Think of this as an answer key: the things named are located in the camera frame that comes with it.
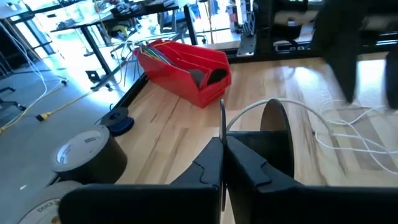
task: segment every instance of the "desk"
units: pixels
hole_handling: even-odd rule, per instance
[[[192,18],[191,18],[191,14],[189,13],[189,8],[188,8],[186,1],[175,1],[173,4],[171,4],[167,7],[164,7],[161,10],[151,10],[150,11],[145,8],[142,8],[140,11],[137,11],[134,14],[128,14],[128,15],[118,17],[118,18],[113,17],[113,15],[109,12],[108,14],[103,15],[103,17],[101,16],[101,18],[104,23],[114,22],[114,21],[123,21],[123,20],[131,19],[133,17],[161,13],[161,12],[166,12],[166,11],[170,11],[170,10],[176,10],[176,9],[180,9],[181,7],[183,7],[185,19],[187,20],[187,27],[188,27],[188,31],[190,34],[191,43],[192,43],[192,45],[197,45],[198,44],[197,37],[196,37],[196,33],[193,29]],[[117,67],[114,70],[110,69],[110,67],[106,63],[104,57],[102,56],[102,53],[100,52],[100,50],[94,40],[94,37],[89,32],[89,30],[88,30],[89,26],[98,25],[98,24],[101,24],[101,21],[98,17],[95,17],[95,18],[87,19],[87,20],[84,20],[82,22],[79,22],[79,23],[76,23],[76,24],[73,24],[73,25],[70,25],[67,27],[63,27],[61,29],[56,29],[56,30],[51,31],[51,32],[58,32],[58,31],[67,30],[67,29],[79,29],[79,28],[81,29],[87,42],[89,43],[90,47],[93,49],[93,52],[96,55],[99,63],[101,64],[102,68],[105,71],[105,75],[103,77],[101,77],[101,80],[98,83],[96,83],[96,85],[93,86],[92,88],[97,88],[98,86],[103,85],[107,81],[107,79],[109,77],[111,77],[112,75],[114,75],[120,68],[120,67]]]
[[[382,78],[385,54],[360,56],[358,64],[358,101],[361,105],[383,105]],[[253,62],[231,65],[232,85],[224,94],[229,122],[244,107],[268,98],[290,98],[319,111],[324,102],[341,99],[328,65],[320,58]],[[284,104],[292,128],[295,153],[295,179],[305,185],[397,187],[398,177],[382,170],[363,152],[336,151],[321,147],[312,131],[326,133],[322,123],[307,110]],[[219,105],[215,101],[205,109],[149,82],[128,105],[136,123],[117,141],[128,156],[128,164],[118,184],[168,184],[178,177],[201,152],[211,137],[218,136]],[[258,131],[263,107],[246,113],[233,130]],[[331,110],[328,119],[351,121],[363,110]],[[364,138],[390,150],[398,148],[398,117],[370,113],[355,124]],[[337,133],[353,130],[334,126]],[[326,143],[327,136],[322,136]],[[365,149],[356,139],[338,139],[340,147]],[[371,150],[382,150],[373,145]],[[375,155],[387,168],[398,171],[398,161],[387,155]],[[222,223],[233,223],[227,201]]]

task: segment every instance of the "black bracket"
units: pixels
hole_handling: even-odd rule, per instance
[[[93,83],[101,81],[100,76],[98,75],[97,71],[86,71],[88,78]]]

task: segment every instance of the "white cable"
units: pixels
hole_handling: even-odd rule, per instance
[[[281,102],[286,102],[286,103],[293,103],[293,104],[296,104],[296,105],[299,105],[299,106],[302,106],[302,107],[308,109],[309,111],[311,111],[315,116],[317,116],[317,117],[322,121],[322,123],[323,123],[323,124],[326,126],[326,128],[328,129],[329,134],[330,134],[330,135],[333,135],[333,131],[332,131],[332,129],[330,128],[330,126],[329,126],[329,124],[327,123],[327,121],[326,121],[325,119],[323,119],[322,116],[321,116],[320,114],[318,114],[316,111],[314,111],[313,109],[309,108],[308,106],[306,106],[306,105],[303,104],[302,102],[295,101],[295,100],[290,100],[290,99],[285,99],[285,98],[281,98],[281,99],[277,99],[277,100],[279,100],[279,101],[281,101]],[[236,120],[238,120],[244,113],[248,112],[249,110],[251,110],[251,109],[253,109],[253,108],[257,107],[257,106],[266,104],[266,103],[268,103],[268,101],[269,101],[269,100],[261,100],[261,101],[258,101],[257,103],[253,103],[252,105],[247,106],[245,109],[243,109],[238,115],[236,115],[236,116],[229,122],[229,124],[228,124],[227,127],[226,127],[226,130],[229,131],[229,130],[231,129],[232,125],[236,122]]]
[[[360,139],[360,140],[362,140],[363,144],[364,144],[365,147],[366,147],[366,149],[353,149],[353,148],[348,148],[348,147],[333,147],[333,146],[328,146],[328,145],[324,144],[323,142],[321,142],[321,140],[319,140],[319,138],[318,138],[318,133],[315,132],[315,139],[316,139],[322,146],[324,146],[325,148],[328,148],[328,149],[337,149],[337,150],[350,150],[350,151],[356,151],[356,152],[367,152],[367,153],[369,153],[369,154],[371,155],[372,159],[373,159],[381,168],[383,168],[385,171],[387,171],[387,172],[389,172],[389,173],[391,173],[391,174],[398,175],[398,172],[394,172],[394,171],[388,169],[387,167],[383,166],[383,165],[377,160],[377,158],[375,158],[374,155],[373,155],[373,154],[388,154],[388,155],[391,155],[391,154],[398,154],[398,151],[388,151],[388,149],[385,148],[384,146],[382,146],[382,145],[380,145],[380,144],[378,144],[378,143],[376,143],[376,142],[374,142],[374,141],[372,141],[372,140],[363,138],[363,137],[358,133],[358,131],[355,129],[355,127],[352,125],[352,124],[356,123],[357,121],[359,121],[363,116],[365,116],[365,115],[368,114],[369,112],[371,112],[371,111],[376,111],[376,110],[381,109],[381,108],[385,108],[385,106],[371,107],[371,106],[361,106],[361,105],[354,104],[355,106],[358,106],[358,107],[360,107],[360,108],[367,108],[367,109],[369,109],[369,110],[367,110],[367,111],[365,111],[364,113],[362,113],[361,115],[359,115],[359,116],[358,116],[356,119],[354,119],[353,121],[347,122],[347,121],[344,121],[344,120],[342,120],[342,119],[326,120],[326,119],[322,116],[323,107],[324,107],[325,105],[327,105],[327,104],[329,104],[329,103],[341,101],[341,100],[331,100],[331,101],[328,101],[328,102],[324,103],[324,104],[321,106],[320,112],[319,112],[319,113],[317,113],[316,111],[314,111],[313,109],[309,108],[307,105],[305,105],[305,104],[303,104],[302,102],[299,102],[299,101],[289,100],[289,99],[285,99],[285,98],[278,99],[278,100],[281,101],[281,102],[293,103],[293,104],[302,106],[302,107],[306,108],[307,110],[311,111],[311,112],[312,112],[316,117],[318,117],[318,118],[322,121],[322,123],[326,126],[326,128],[328,129],[328,134],[329,134],[331,137],[346,137],[346,138]],[[253,103],[253,104],[247,106],[245,109],[243,109],[239,114],[237,114],[237,115],[228,123],[228,125],[227,125],[227,127],[226,127],[227,131],[229,131],[229,130],[231,129],[232,125],[233,125],[244,113],[246,113],[247,111],[249,111],[249,110],[251,110],[251,109],[253,109],[253,108],[255,108],[255,107],[259,106],[259,105],[266,104],[266,103],[268,103],[268,101],[269,101],[269,100],[261,100],[261,101],[258,101],[257,103]],[[330,124],[335,124],[335,125],[349,126],[349,127],[351,127],[351,128],[354,130],[354,132],[355,132],[357,135],[356,135],[356,136],[352,136],[352,135],[347,135],[347,134],[335,134],[335,133],[333,132],[333,130],[330,128],[329,123],[330,123]],[[369,148],[367,142],[369,142],[369,143],[371,143],[371,144],[373,144],[373,145],[375,145],[375,146],[377,146],[377,147],[380,147],[381,149],[384,149],[385,152],[370,150],[370,148]]]
[[[21,112],[20,114],[15,116],[13,119],[11,119],[8,123],[6,123],[3,127],[1,127],[1,129],[2,129],[5,127],[8,127],[10,124],[13,124],[15,121],[19,120],[32,106],[34,106],[39,100],[41,100],[47,94],[48,88],[44,81],[43,75],[40,73],[40,70],[35,66],[35,64],[29,58],[27,51],[24,48],[23,44],[20,43],[19,40],[16,39],[14,36],[12,36],[2,23],[0,23],[0,26],[5,31],[5,33],[11,38],[11,40],[13,41],[15,46],[21,51],[23,56],[26,58],[29,66],[31,67],[32,71],[41,79],[43,86],[44,86],[44,92],[35,101],[33,101],[31,104],[29,104],[29,106],[26,108],[25,111]]]

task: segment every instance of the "red plastic bin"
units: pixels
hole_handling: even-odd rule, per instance
[[[156,40],[149,44],[162,52],[173,64],[137,53],[139,63],[144,68],[149,80],[166,90],[185,98],[201,108],[224,95],[225,88],[231,84],[231,71],[224,52],[210,50],[172,41]],[[205,74],[205,80],[217,68],[227,71],[221,81],[199,89],[187,69],[199,69]]]

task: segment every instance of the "black cylinder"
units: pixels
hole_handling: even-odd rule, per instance
[[[76,135],[53,156],[53,171],[82,184],[113,184],[123,174],[127,156],[107,127],[92,126]]]

